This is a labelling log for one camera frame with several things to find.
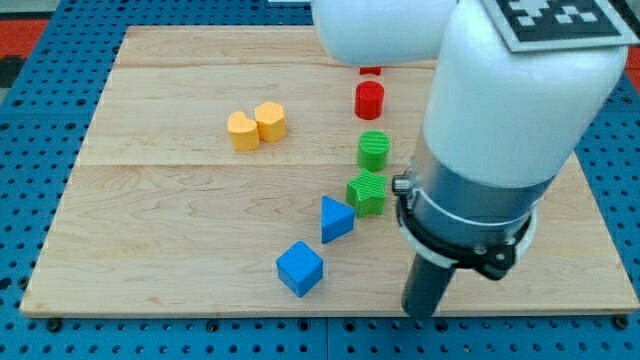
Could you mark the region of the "red block behind arm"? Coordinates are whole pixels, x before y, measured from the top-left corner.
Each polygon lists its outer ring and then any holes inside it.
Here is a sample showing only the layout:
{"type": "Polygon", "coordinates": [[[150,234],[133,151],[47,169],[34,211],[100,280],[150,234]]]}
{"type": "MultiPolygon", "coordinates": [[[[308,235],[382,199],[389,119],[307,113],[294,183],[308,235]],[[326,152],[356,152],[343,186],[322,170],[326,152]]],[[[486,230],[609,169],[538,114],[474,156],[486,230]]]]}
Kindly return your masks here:
{"type": "Polygon", "coordinates": [[[380,76],[382,73],[381,67],[360,67],[359,74],[360,75],[376,75],[380,76]]]}

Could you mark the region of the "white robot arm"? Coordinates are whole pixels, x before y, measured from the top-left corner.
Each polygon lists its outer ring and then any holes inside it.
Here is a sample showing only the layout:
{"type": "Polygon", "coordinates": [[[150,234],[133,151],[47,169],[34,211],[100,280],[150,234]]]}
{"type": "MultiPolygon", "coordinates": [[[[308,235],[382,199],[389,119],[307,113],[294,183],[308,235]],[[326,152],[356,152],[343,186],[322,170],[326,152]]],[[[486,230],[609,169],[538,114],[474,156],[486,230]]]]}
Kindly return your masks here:
{"type": "Polygon", "coordinates": [[[637,35],[604,1],[315,1],[327,53],[354,66],[435,60],[407,170],[393,181],[413,279],[498,280],[547,188],[617,84],[637,35]]]}

